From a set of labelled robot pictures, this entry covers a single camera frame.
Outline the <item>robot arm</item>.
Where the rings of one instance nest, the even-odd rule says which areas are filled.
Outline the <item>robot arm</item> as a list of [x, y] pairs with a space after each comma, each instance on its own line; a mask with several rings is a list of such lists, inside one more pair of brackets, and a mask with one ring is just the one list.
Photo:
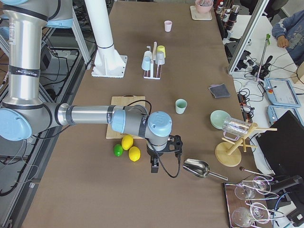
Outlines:
[[5, 0], [9, 17], [9, 92], [0, 110], [0, 134], [10, 141], [27, 139], [52, 127], [109, 124], [114, 131], [147, 140], [151, 171], [169, 152], [171, 117], [162, 111], [149, 114], [141, 105], [74, 106], [42, 102], [38, 97], [42, 28], [73, 25], [70, 0]]

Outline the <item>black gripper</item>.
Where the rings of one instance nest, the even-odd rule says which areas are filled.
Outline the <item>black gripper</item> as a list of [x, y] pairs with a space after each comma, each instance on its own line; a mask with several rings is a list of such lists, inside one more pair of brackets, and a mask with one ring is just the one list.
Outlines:
[[159, 156], [150, 142], [147, 142], [147, 153], [150, 155], [151, 173], [158, 173]]

